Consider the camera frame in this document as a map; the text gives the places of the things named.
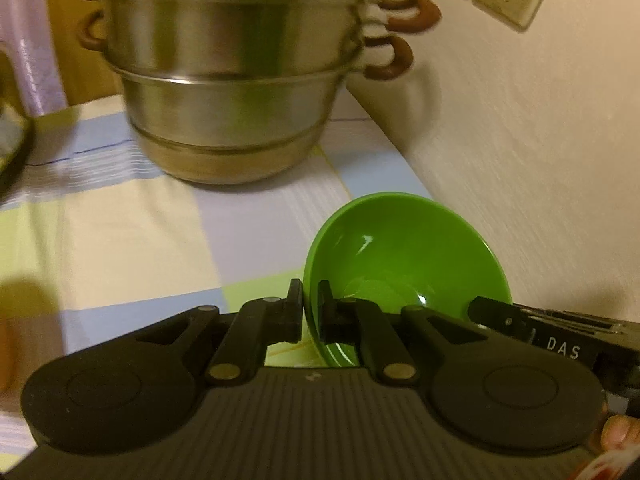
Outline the person's right hand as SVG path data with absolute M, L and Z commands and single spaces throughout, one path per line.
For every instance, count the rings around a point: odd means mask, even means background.
M 639 480 L 639 419 L 610 417 L 600 433 L 601 453 L 571 479 Z

